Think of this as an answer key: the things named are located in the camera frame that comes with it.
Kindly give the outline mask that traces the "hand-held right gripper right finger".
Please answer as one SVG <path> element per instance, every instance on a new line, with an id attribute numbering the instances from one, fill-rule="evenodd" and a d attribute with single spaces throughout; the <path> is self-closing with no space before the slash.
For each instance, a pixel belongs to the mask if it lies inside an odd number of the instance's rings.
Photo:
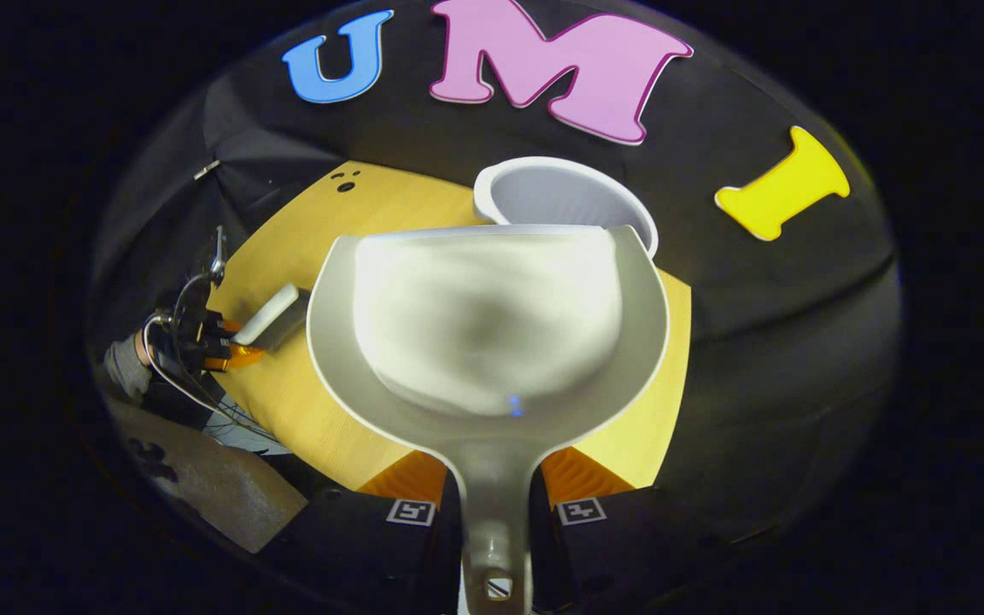
<path id="1" fill-rule="evenodd" d="M 539 614 L 646 614 L 719 565 L 719 534 L 668 491 L 633 488 L 566 448 L 531 488 Z"/>

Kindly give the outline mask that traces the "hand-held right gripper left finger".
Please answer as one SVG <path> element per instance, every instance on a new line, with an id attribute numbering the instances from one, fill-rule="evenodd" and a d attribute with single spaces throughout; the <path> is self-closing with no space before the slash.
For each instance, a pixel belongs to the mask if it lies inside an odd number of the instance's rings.
<path id="1" fill-rule="evenodd" d="M 448 468 L 413 452 L 355 489 L 293 454 L 274 467 L 307 500 L 274 538 L 274 568 L 355 614 L 460 612 L 460 510 Z"/>

